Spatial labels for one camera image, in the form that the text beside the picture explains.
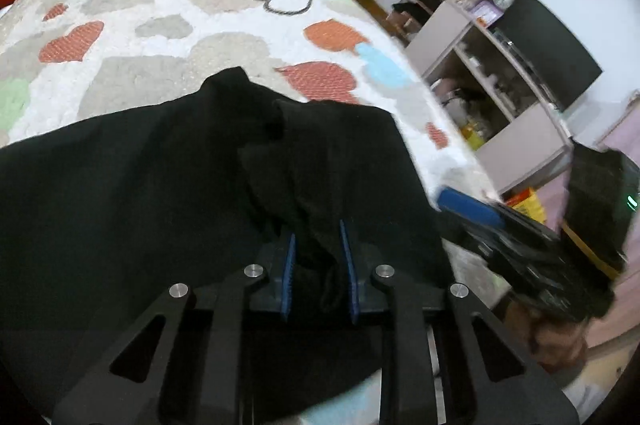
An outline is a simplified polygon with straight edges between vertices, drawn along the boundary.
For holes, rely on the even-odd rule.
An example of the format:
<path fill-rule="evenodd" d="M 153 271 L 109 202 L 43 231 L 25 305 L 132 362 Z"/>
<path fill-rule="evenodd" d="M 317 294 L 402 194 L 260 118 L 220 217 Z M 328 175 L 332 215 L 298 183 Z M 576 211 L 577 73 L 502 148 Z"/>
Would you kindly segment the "right hand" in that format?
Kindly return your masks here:
<path fill-rule="evenodd" d="M 503 324 L 548 373 L 584 366 L 588 320 L 558 320 L 512 299 L 506 306 Z"/>

